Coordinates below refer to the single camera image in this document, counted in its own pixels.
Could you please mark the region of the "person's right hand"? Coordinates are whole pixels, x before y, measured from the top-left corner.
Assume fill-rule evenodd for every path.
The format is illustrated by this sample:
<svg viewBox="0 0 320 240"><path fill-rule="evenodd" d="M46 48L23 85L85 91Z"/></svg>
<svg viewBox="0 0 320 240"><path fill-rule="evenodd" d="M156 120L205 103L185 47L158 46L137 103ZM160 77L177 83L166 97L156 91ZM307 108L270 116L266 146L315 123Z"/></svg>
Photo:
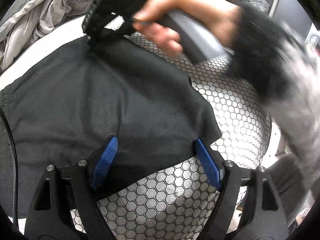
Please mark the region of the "person's right hand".
<svg viewBox="0 0 320 240"><path fill-rule="evenodd" d="M177 57L183 51L180 35L156 22L174 9L202 22L223 46L231 48L241 8L226 0L148 0L133 16L133 28L169 57Z"/></svg>

